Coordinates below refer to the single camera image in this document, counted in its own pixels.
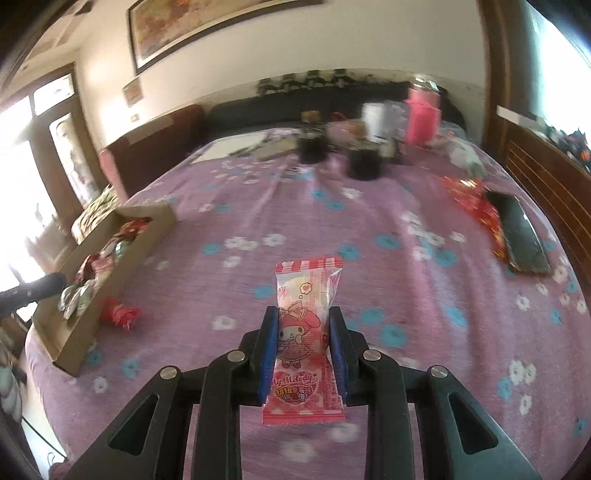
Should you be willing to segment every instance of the ceiling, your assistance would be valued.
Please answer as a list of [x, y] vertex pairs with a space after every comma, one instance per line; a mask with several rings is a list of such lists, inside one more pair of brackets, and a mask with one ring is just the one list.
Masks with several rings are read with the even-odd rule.
[[64, 15], [50, 26], [18, 70], [16, 77], [28, 69], [77, 50], [93, 31], [88, 25], [98, 0], [77, 0]]

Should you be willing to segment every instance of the blue gripper pad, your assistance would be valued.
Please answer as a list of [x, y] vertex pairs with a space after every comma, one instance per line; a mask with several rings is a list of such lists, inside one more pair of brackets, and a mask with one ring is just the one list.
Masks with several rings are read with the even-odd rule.
[[348, 335], [348, 331], [340, 308], [332, 307], [329, 310], [330, 358], [335, 371], [336, 388], [343, 399], [343, 403], [346, 404], [349, 392], [347, 389], [348, 369], [342, 343], [343, 334]]
[[273, 380], [273, 371], [275, 369], [275, 358], [277, 357], [277, 341], [279, 328], [279, 310], [277, 307], [268, 307], [263, 318], [263, 325], [268, 332], [265, 351], [262, 357], [261, 365], [261, 383], [259, 389], [259, 400], [261, 404], [267, 401], [271, 391], [271, 381]]

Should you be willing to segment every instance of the my melody character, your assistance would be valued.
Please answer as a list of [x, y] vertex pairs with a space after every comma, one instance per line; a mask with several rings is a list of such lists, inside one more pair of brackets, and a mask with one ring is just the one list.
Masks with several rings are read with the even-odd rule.
[[303, 358], [312, 350], [304, 343], [304, 335], [311, 328], [320, 327], [320, 319], [310, 310], [305, 309], [300, 301], [292, 303], [287, 310], [279, 309], [279, 345], [277, 356], [284, 368], [293, 365], [301, 367]]

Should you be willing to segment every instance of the black container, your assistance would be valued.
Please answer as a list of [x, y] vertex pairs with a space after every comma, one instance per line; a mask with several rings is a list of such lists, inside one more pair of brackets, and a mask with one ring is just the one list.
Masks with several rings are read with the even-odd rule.
[[304, 131], [297, 138], [297, 151], [300, 163], [312, 165], [326, 159], [329, 152], [329, 142], [322, 130]]
[[347, 175], [355, 180], [375, 180], [382, 175], [383, 159], [377, 148], [351, 148], [347, 150]]

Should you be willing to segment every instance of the metal rivet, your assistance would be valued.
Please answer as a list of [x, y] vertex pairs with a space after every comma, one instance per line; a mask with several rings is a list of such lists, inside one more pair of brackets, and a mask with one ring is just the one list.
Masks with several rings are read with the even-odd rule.
[[177, 376], [177, 369], [174, 367], [164, 367], [160, 371], [160, 377], [164, 378], [165, 380], [171, 380], [172, 378]]
[[442, 367], [441, 365], [431, 367], [431, 375], [435, 378], [446, 378], [448, 373], [447, 368]]
[[232, 350], [228, 354], [228, 360], [231, 362], [242, 362], [245, 358], [246, 355], [244, 355], [244, 352], [241, 352], [240, 350]]
[[382, 354], [379, 353], [377, 350], [370, 349], [363, 352], [363, 358], [370, 362], [376, 362], [377, 360], [382, 358]]

